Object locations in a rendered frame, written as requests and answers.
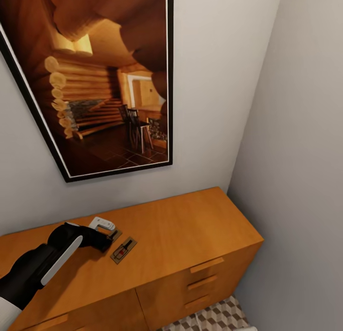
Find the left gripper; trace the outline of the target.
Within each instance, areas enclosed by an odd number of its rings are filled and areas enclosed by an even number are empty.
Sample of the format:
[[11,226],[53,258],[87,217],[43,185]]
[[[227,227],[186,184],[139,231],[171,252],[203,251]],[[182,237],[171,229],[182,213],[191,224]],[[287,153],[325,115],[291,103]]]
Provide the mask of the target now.
[[83,227],[85,227],[90,233],[89,241],[83,247],[91,246],[101,250],[103,247],[108,247],[113,242],[112,239],[107,238],[106,234],[97,232],[96,230],[88,228],[86,226]]

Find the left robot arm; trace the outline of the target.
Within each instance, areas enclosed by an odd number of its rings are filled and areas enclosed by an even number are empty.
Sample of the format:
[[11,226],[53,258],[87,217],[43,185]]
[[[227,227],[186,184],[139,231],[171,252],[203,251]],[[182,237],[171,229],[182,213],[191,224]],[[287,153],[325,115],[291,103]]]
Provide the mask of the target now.
[[0,279],[0,331],[7,331],[24,308],[63,266],[77,248],[91,246],[101,250],[113,240],[97,232],[98,227],[114,231],[111,221],[95,217],[89,228],[65,222],[42,243],[14,263],[10,272]]

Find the mousetrap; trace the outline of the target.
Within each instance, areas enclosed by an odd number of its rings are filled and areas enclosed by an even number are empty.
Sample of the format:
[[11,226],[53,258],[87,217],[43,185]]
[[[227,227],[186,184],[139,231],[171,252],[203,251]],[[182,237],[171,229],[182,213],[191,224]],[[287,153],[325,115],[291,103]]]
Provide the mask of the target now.
[[137,243],[133,237],[129,236],[110,257],[119,264]]
[[[107,235],[107,238],[108,239],[112,239],[114,243],[120,236],[122,235],[122,232],[120,230],[118,230],[117,228],[115,228],[114,231],[111,231],[108,235]],[[103,247],[100,251],[102,253],[105,253],[109,248],[110,246],[112,245],[112,243],[108,246],[108,247]]]

